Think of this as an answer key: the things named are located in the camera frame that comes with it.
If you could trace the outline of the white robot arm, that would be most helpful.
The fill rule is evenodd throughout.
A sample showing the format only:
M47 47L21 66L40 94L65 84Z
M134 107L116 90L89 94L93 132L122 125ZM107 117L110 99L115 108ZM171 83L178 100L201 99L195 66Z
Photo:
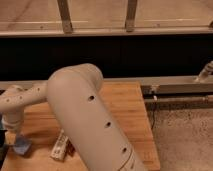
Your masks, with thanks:
M102 80L93 64L64 67L28 90L0 95L0 114L46 101L89 171L147 171L99 95Z

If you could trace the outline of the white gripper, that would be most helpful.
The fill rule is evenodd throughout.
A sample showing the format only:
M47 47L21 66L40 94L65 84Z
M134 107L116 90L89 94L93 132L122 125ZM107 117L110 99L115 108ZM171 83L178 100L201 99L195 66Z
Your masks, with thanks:
M15 135L19 135L21 133L23 122L24 114L21 112L4 114L2 116L3 128Z

